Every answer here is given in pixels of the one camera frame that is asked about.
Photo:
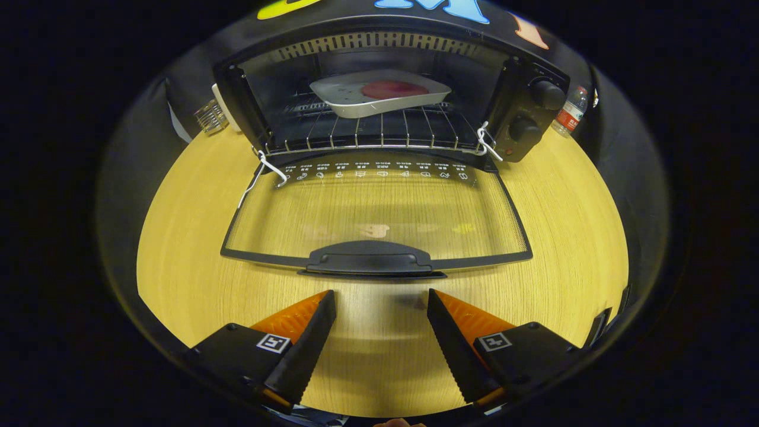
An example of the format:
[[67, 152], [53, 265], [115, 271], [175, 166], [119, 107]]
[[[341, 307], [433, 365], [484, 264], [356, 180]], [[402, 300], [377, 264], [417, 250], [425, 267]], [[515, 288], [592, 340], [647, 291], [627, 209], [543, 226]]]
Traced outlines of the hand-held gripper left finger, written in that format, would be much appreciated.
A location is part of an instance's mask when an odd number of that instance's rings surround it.
[[290, 413], [301, 402], [337, 317], [333, 290], [252, 326], [229, 323], [190, 347], [193, 373], [246, 403]]

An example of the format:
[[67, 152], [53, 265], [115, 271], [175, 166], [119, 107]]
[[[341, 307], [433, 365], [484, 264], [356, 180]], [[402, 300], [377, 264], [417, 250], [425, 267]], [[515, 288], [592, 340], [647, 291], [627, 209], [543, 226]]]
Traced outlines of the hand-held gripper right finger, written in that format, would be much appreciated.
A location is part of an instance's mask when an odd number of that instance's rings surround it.
[[585, 356], [539, 322], [515, 326], [439, 290], [426, 316], [464, 402], [480, 410], [537, 394]]

